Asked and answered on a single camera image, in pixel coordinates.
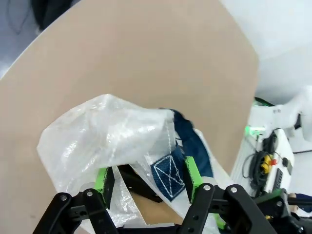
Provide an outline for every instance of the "bolt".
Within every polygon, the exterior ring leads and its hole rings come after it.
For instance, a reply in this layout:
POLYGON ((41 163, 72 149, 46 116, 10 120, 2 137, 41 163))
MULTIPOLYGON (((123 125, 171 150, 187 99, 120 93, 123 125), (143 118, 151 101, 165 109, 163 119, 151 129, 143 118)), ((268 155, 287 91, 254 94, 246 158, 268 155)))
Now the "bolt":
POLYGON ((60 196, 60 199, 61 199, 62 201, 66 201, 66 199, 67 199, 67 196, 65 196, 65 195, 62 195, 62 196, 60 196))
POLYGON ((209 191, 210 189, 211 189, 211 188, 210 188, 209 185, 205 185, 205 186, 204 186, 204 190, 209 191))
POLYGON ((237 188, 231 187, 231 192, 232 192, 232 193, 236 193, 236 192, 237 192, 237 188))

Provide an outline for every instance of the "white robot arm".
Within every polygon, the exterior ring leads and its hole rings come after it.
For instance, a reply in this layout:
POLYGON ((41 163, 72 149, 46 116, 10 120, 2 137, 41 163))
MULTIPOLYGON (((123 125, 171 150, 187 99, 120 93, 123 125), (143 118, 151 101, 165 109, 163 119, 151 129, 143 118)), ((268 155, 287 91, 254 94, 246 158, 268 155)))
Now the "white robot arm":
POLYGON ((312 86, 304 87, 284 105, 253 106, 248 126, 263 129, 264 138, 267 138, 276 128, 293 128, 299 114, 303 137, 312 141, 312 86))

